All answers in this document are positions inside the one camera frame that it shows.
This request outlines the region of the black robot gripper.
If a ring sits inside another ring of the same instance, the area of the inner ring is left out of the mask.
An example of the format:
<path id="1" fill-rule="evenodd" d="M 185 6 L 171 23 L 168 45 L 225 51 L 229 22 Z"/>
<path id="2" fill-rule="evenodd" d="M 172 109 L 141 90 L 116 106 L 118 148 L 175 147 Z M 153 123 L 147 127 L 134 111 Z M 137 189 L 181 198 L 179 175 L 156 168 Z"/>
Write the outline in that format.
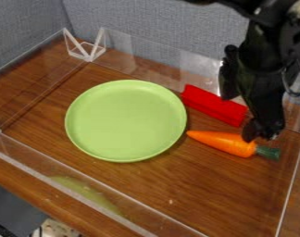
<path id="1" fill-rule="evenodd" d="M 241 96 L 248 104 L 253 118 L 241 134 L 248 143 L 259 137 L 273 140 L 286 128 L 283 72 L 295 79 L 298 71 L 283 64 L 277 41 L 275 29 L 251 22 L 241 45 L 225 47 L 220 92 L 224 100 Z"/>

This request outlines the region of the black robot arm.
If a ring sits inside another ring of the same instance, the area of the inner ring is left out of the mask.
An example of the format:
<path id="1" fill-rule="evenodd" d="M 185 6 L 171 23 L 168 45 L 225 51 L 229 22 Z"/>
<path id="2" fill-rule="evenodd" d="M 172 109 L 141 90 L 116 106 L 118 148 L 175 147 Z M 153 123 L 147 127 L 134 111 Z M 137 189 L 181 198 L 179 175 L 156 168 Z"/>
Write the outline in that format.
<path id="1" fill-rule="evenodd" d="M 235 9 L 249 19 L 241 45 L 225 47 L 221 97 L 241 97 L 253 118 L 241 137 L 273 140 L 286 128 L 283 97 L 300 96 L 300 0 L 187 0 Z"/>

